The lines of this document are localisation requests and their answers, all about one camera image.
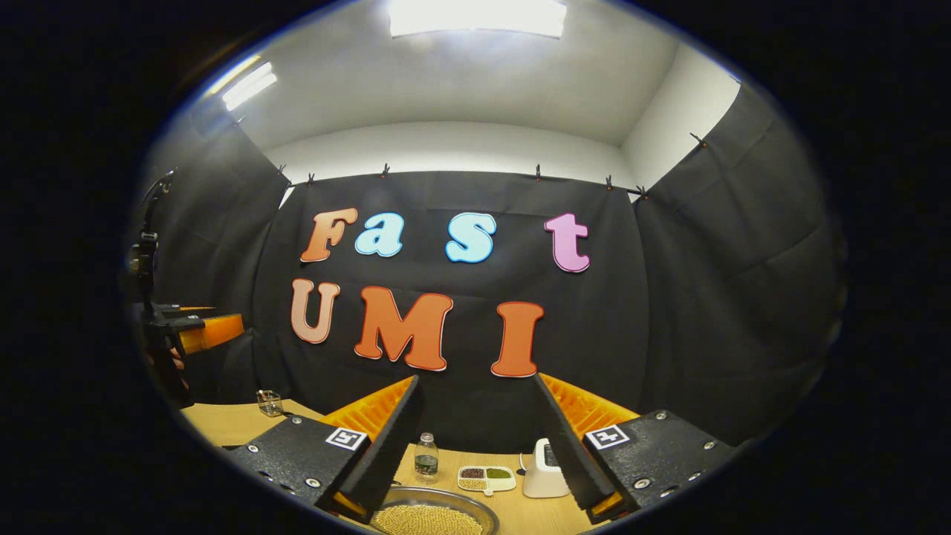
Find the orange letter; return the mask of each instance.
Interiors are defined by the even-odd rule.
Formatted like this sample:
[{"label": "orange letter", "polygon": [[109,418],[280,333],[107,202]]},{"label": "orange letter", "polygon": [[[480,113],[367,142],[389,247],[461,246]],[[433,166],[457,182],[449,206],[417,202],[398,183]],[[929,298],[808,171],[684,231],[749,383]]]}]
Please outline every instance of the orange letter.
[{"label": "orange letter", "polygon": [[307,325],[307,298],[314,290],[314,283],[307,279],[294,279],[294,301],[291,302],[291,327],[304,342],[319,344],[330,334],[330,316],[334,311],[334,298],[340,294],[340,287],[331,283],[320,283],[317,292],[320,294],[320,315],[317,317],[317,326]]},{"label": "orange letter", "polygon": [[496,309],[504,321],[502,350],[492,365],[499,377],[531,377],[538,367],[532,362],[534,325],[545,309],[533,303],[502,303]]},{"label": "orange letter", "polygon": [[357,209],[346,208],[335,211],[325,211],[314,216],[314,233],[310,235],[310,245],[301,253],[301,262],[319,262],[330,256],[327,250],[327,240],[335,246],[343,237],[343,229],[357,221]]},{"label": "orange letter", "polygon": [[363,336],[354,347],[359,356],[368,359],[383,356],[377,346],[379,335],[390,362],[395,362],[413,340],[413,349],[406,355],[407,365],[432,371],[446,369],[446,361],[442,358],[442,324],[446,314],[453,309],[452,299],[439,293],[424,293],[403,320],[389,289],[366,287],[360,296],[366,303],[366,316],[363,318]]}]

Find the fluorescent light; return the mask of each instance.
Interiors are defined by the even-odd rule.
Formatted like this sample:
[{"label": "fluorescent light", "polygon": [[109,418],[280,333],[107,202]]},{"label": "fluorescent light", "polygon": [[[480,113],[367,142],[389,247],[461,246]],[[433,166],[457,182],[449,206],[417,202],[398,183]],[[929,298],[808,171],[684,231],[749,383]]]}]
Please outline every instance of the fluorescent light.
[{"label": "fluorescent light", "polygon": [[271,84],[278,81],[278,77],[274,74],[268,74],[264,76],[261,80],[258,80],[254,83],[247,91],[235,95],[231,100],[225,101],[224,106],[231,111],[234,108],[237,108],[241,104],[244,104],[244,101],[253,97],[254,95],[260,93],[264,88],[270,86]]},{"label": "fluorescent light", "polygon": [[390,34],[511,30],[560,38],[567,10],[554,0],[392,0]]},{"label": "fluorescent light", "polygon": [[264,88],[278,81],[278,77],[271,72],[271,63],[267,62],[245,76],[235,87],[222,95],[228,111],[237,108],[247,99],[260,93]]},{"label": "fluorescent light", "polygon": [[228,82],[233,80],[235,76],[241,74],[242,72],[244,72],[245,69],[254,65],[254,62],[258,61],[259,59],[261,59],[260,56],[251,56],[245,59],[244,61],[240,62],[238,65],[234,66],[231,70],[226,72],[224,76],[219,78],[218,81],[215,82],[215,85],[211,86],[208,92],[211,94],[215,94],[218,91],[222,90],[222,88],[226,86]]}]

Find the white ceiling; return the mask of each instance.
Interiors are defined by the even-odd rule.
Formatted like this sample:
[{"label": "white ceiling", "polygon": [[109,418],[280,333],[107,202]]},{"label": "white ceiling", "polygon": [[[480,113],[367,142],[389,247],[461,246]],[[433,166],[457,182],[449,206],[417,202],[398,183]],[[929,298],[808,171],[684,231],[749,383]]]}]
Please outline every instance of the white ceiling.
[{"label": "white ceiling", "polygon": [[517,125],[620,146],[679,41],[614,4],[563,1],[561,39],[502,31],[392,38],[385,0],[343,5],[264,48],[261,62],[271,62],[278,82],[234,114],[262,150],[421,121]]}]

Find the bean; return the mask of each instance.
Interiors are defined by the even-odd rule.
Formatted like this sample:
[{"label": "bean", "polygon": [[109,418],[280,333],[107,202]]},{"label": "bean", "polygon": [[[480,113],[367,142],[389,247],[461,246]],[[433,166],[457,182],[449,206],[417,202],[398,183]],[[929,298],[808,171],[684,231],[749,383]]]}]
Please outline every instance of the bean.
[{"label": "bean", "polygon": [[478,479],[460,479],[459,486],[470,490],[485,490],[485,482]]},{"label": "bean", "polygon": [[377,511],[370,525],[390,535],[481,535],[470,515],[435,505],[394,505]]}]

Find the black curtain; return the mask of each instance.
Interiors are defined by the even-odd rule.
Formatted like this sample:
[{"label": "black curtain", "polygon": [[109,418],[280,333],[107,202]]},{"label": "black curtain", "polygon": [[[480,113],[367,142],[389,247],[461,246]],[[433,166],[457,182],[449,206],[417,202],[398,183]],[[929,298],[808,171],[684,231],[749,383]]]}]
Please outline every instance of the black curtain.
[{"label": "black curtain", "polygon": [[842,238],[810,154],[764,96],[744,85],[704,142],[633,204],[650,299],[637,409],[737,444],[822,373]]},{"label": "black curtain", "polygon": [[[239,313],[246,329],[239,339],[186,358],[184,377],[198,403],[255,401],[255,355],[261,353],[255,348],[262,334],[254,329],[251,294],[265,238],[289,185],[227,119],[219,116],[224,128],[202,132],[179,127],[173,137],[186,142],[160,146],[166,150],[156,155],[163,165],[158,172],[176,170],[152,219],[159,234],[153,302],[215,308],[203,316]],[[145,205],[133,210],[128,247],[144,214]],[[134,281],[124,282],[127,299],[141,301]]]},{"label": "black curtain", "polygon": [[[321,212],[356,208],[330,257],[303,264]],[[355,241],[367,219],[381,212],[405,221],[402,249],[390,258],[363,255]],[[483,262],[451,262],[450,220],[460,212],[491,214],[497,224],[493,250]],[[588,227],[577,240],[590,257],[587,270],[570,273],[553,261],[552,234],[545,222],[565,212]],[[420,375],[423,414],[420,430],[437,445],[465,451],[528,451],[544,436],[530,379],[491,372],[503,336],[496,308],[521,301],[542,306],[534,331],[538,370],[625,406],[639,397],[647,348],[647,280],[637,226],[625,191],[568,179],[511,173],[427,171],[320,180],[296,186],[278,213],[264,247],[255,284],[259,327],[275,350],[266,351],[262,383],[284,396],[329,412],[377,389]],[[293,331],[290,310],[296,278],[340,286],[330,333],[320,344]],[[368,286],[389,288],[405,315],[419,296],[440,293],[453,299],[446,314],[444,371],[407,366],[403,357],[370,360],[355,354]],[[317,323],[320,296],[314,290],[308,323]]]}]

